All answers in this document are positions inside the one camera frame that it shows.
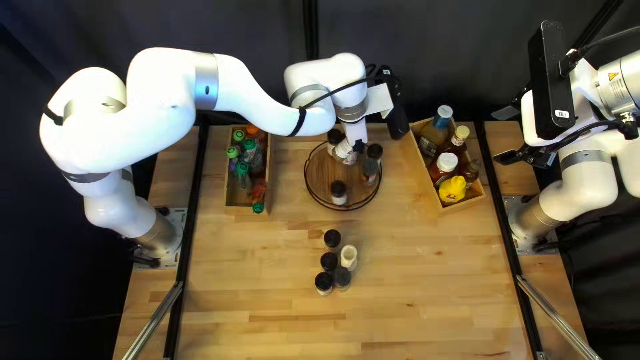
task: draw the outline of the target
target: black backdrop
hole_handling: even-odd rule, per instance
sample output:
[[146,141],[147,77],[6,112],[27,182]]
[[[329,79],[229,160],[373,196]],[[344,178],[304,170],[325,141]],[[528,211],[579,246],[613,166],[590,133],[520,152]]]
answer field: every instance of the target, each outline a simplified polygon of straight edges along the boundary
[[[603,3],[322,0],[320,56],[349,51],[366,63],[391,65],[405,84],[411,120],[431,116],[443,102],[454,106],[459,119],[474,119],[508,102],[528,81],[526,43],[540,21],[561,21],[569,46]],[[637,1],[627,0],[603,33],[637,24],[638,9]],[[295,0],[4,0],[0,21],[1,95],[8,104],[1,142],[8,287],[0,310],[0,357],[107,359],[131,270],[126,246],[86,221],[82,199],[43,151],[42,105],[84,67],[105,67],[125,79],[131,58],[152,46],[236,56],[267,93],[285,102],[282,73],[305,60],[301,5]],[[595,54],[595,65],[626,49],[620,51]],[[144,194],[145,186],[148,181],[136,180],[137,191]],[[574,262],[580,265],[580,259]],[[579,280],[576,288],[590,289]],[[582,294],[589,296],[586,290]],[[577,298],[579,306],[590,306],[580,310],[598,314],[594,299]],[[596,349],[605,355],[609,344],[600,344]],[[615,354],[609,359],[625,358]]]

